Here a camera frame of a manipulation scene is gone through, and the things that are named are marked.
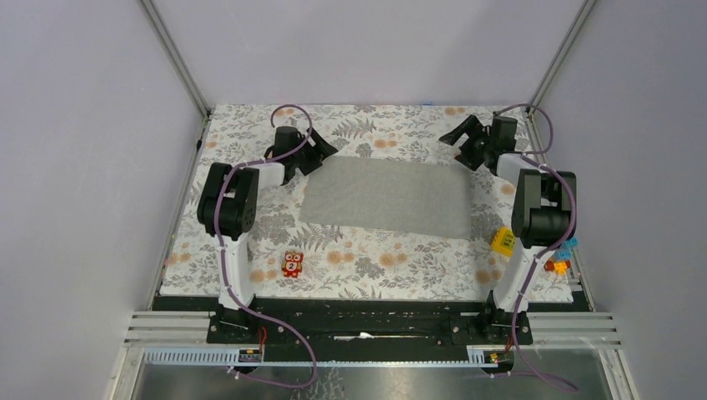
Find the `grey cloth napkin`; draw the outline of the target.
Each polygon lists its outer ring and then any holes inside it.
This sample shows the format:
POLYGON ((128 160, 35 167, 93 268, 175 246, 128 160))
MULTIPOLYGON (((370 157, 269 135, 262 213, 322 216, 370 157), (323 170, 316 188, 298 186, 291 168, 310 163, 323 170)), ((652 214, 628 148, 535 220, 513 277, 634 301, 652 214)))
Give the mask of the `grey cloth napkin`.
POLYGON ((470 240, 475 235, 470 171, 358 157, 331 157, 308 177, 303 223, 470 240))

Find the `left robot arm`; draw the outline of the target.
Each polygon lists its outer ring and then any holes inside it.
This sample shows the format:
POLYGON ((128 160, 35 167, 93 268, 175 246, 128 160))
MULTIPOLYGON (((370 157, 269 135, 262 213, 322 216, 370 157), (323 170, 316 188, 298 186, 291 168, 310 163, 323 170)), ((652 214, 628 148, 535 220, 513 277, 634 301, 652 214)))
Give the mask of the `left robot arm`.
POLYGON ((215 241, 219 262, 217 327, 241 343, 258 334, 259 322, 250 308, 255 291, 249 282, 248 236, 256 221, 258 195, 289 183, 296 172, 308 175, 338 149, 315 129, 305 134, 295 127, 278 127, 263 158, 232 166, 213 163, 197 206, 198 222, 215 241))

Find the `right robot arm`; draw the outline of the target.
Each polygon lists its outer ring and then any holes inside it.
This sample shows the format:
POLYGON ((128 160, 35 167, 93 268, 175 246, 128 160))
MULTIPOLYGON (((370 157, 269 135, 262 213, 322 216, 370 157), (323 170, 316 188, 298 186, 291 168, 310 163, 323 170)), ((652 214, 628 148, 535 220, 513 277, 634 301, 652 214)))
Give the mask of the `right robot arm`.
POLYGON ((557 172, 518 151, 517 127, 516 119, 498 113, 489 125, 470 115, 439 137, 449 146, 459 145, 456 161, 473 171, 486 167, 516 189, 511 214, 514 250, 475 322, 479 335, 489 343, 499 343, 523 329, 527 293, 540 267, 574 236, 576 228, 576 176, 557 172))

